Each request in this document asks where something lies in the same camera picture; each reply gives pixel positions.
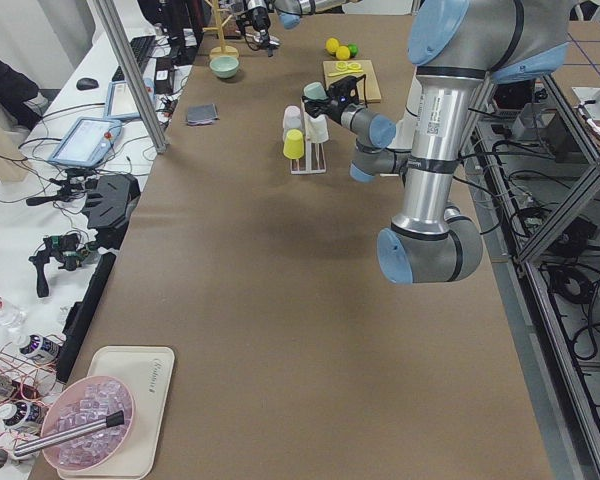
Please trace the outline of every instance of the black keyboard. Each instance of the black keyboard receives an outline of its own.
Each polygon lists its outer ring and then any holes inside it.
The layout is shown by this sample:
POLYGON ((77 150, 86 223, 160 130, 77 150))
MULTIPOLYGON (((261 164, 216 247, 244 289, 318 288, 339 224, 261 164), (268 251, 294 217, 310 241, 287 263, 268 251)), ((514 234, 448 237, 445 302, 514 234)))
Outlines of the black keyboard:
MULTIPOLYGON (((141 74, 144 72, 144 69, 147 68, 147 63, 149 63, 151 53, 153 53, 153 43, 155 39, 155 35, 147 35, 146 37, 132 38, 129 42, 131 50, 133 50, 133 55, 136 57, 136 62, 138 62, 138 68, 140 69, 141 74)), ((124 80, 124 73, 122 73, 122 69, 118 67, 116 73, 111 77, 111 81, 118 82, 120 80, 124 80)))

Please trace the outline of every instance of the yellow cutting board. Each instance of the yellow cutting board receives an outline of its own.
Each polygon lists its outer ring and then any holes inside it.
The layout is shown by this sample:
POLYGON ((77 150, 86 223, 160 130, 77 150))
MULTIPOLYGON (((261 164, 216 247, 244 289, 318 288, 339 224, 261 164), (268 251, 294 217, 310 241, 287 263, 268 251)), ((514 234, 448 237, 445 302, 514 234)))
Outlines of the yellow cutting board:
MULTIPOLYGON (((373 63, 371 60, 358 60, 353 59, 349 60, 350 62, 358 62, 362 66, 363 73, 367 75, 366 81, 366 92, 365 92, 365 81, 362 80, 358 83, 358 91, 360 92, 360 100, 364 100, 366 97, 367 102, 369 103, 378 103, 382 101, 382 96, 380 95, 380 86, 378 85, 378 79, 376 78, 376 72, 373 69, 373 63)), ((329 73, 337 72, 336 69, 337 61, 326 60, 322 62, 322 68, 324 69, 324 84, 325 88, 329 88, 329 85, 340 80, 341 78, 346 77, 346 75, 339 75, 337 77, 329 77, 329 73)), ((354 77, 362 76, 362 73, 349 73, 348 75, 353 75, 354 77)))

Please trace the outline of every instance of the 3d mouse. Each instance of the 3d mouse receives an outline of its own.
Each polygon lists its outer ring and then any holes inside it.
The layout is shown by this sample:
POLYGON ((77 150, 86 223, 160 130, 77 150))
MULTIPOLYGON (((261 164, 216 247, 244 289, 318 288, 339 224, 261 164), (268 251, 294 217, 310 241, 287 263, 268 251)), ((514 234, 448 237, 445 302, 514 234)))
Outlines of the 3d mouse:
POLYGON ((76 83, 76 88, 78 90, 92 90, 94 88, 98 88, 100 84, 95 78, 84 77, 78 80, 76 83))

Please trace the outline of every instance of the yellow lemon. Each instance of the yellow lemon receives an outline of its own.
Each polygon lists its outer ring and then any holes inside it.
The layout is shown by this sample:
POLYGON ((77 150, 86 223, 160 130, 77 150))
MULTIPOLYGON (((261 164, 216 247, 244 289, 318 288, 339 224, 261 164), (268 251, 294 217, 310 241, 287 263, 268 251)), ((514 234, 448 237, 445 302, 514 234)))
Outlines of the yellow lemon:
POLYGON ((336 50, 336 58, 338 60, 349 60, 351 58, 351 50, 346 45, 338 47, 336 50))
POLYGON ((325 44, 325 48, 327 49, 327 52, 329 52, 329 55, 335 55, 336 54, 336 50, 338 50, 338 48, 340 47, 340 42, 338 41, 337 38, 329 38, 327 40, 327 43, 325 44))

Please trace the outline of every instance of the metal muddler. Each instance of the metal muddler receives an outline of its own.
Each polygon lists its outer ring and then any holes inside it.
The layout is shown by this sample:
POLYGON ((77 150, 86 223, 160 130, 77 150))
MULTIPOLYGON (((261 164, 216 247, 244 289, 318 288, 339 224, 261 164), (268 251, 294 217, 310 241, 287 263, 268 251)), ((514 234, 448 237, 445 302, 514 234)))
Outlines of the metal muddler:
POLYGON ((38 450, 53 447, 54 445, 58 445, 59 443, 73 440, 74 438, 82 437, 84 435, 97 432, 98 430, 116 427, 118 425, 122 425, 123 423, 124 412, 120 410, 118 412, 112 413, 111 415, 107 415, 105 418, 102 418, 100 420, 85 423, 84 425, 79 425, 77 427, 70 428, 69 430, 65 430, 64 432, 54 433, 53 435, 49 435, 44 438, 39 438, 38 440, 33 440, 31 442, 26 442, 21 445, 18 445, 13 451, 13 456, 15 458, 26 457, 27 455, 31 455, 32 453, 35 453, 38 450))

